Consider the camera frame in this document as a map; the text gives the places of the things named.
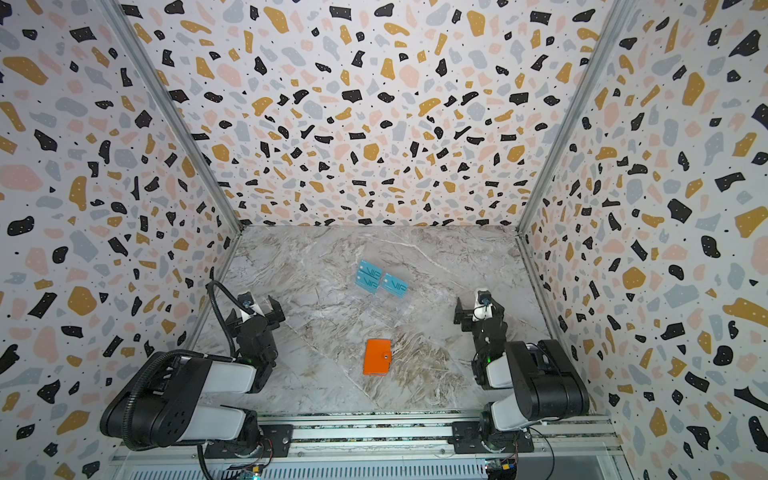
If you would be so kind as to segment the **orange card holder wallet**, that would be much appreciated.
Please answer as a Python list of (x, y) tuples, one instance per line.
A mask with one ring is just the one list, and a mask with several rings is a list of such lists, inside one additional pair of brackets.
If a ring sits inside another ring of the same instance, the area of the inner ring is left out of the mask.
[(391, 341), (388, 339), (369, 339), (366, 342), (363, 374), (366, 376), (385, 376), (392, 362)]

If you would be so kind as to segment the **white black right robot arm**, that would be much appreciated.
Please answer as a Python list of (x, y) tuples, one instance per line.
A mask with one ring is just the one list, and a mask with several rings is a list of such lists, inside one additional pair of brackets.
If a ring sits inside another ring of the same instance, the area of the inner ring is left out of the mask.
[(471, 368), (484, 390), (508, 390), (502, 400), (488, 403), (477, 421), (452, 424), (450, 443), (457, 453), (512, 453), (532, 448), (524, 431), (542, 421), (588, 413), (587, 388), (562, 345), (552, 339), (536, 343), (510, 341), (504, 307), (487, 290), (476, 294), (475, 306), (456, 304), (453, 323), (472, 335)]

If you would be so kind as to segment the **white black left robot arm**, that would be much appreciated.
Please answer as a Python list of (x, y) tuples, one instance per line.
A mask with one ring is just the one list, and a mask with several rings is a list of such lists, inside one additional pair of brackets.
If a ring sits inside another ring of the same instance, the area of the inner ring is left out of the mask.
[(225, 331), (234, 337), (233, 357), (176, 349), (153, 353), (102, 414), (99, 430), (133, 451), (208, 444), (236, 456), (264, 445), (258, 414), (208, 406), (212, 394), (255, 394), (266, 386), (278, 358), (273, 331), (285, 320), (280, 303), (263, 312), (249, 294), (238, 296)]

